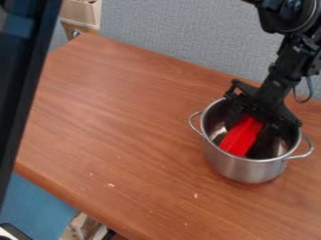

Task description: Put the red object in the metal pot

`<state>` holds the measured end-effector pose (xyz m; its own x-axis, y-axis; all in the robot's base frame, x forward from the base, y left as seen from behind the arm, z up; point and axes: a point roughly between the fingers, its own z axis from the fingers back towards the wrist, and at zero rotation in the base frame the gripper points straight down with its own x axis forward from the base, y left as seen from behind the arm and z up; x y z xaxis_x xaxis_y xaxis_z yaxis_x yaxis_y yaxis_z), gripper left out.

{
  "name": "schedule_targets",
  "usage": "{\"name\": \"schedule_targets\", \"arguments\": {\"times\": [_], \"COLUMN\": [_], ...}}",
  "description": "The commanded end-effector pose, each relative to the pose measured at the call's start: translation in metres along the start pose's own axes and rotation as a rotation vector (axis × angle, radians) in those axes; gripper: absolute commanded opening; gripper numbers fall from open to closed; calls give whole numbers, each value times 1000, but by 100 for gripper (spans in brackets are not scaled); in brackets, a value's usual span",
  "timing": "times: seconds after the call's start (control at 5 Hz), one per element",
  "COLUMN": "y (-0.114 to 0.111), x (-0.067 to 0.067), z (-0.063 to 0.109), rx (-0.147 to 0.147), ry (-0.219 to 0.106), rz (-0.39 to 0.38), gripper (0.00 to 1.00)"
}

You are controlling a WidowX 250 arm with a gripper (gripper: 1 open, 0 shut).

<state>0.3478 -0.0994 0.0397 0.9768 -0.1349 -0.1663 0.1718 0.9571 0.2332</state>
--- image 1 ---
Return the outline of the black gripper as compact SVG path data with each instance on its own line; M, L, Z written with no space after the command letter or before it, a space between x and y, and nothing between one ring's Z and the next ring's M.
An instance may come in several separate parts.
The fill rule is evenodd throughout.
M301 120L285 104L285 98L296 85L297 82L272 75L268 76L260 87L239 79L233 79L231 82L231 89L225 93L229 103L227 129L232 130L245 113L267 125L247 154L248 158L276 158L280 141L277 131L303 126Z

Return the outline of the dark blue arm link foreground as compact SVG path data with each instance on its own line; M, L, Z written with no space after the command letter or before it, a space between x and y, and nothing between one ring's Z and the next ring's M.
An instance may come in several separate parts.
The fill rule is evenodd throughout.
M0 209L63 0L0 0Z

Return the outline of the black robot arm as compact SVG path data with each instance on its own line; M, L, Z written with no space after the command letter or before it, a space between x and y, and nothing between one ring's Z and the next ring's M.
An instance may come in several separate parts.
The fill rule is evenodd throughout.
M220 148L239 157L268 137L287 137L301 128L285 98L321 73L321 0L243 1L256 7L263 30L284 39L263 84L235 79L225 94L231 110Z

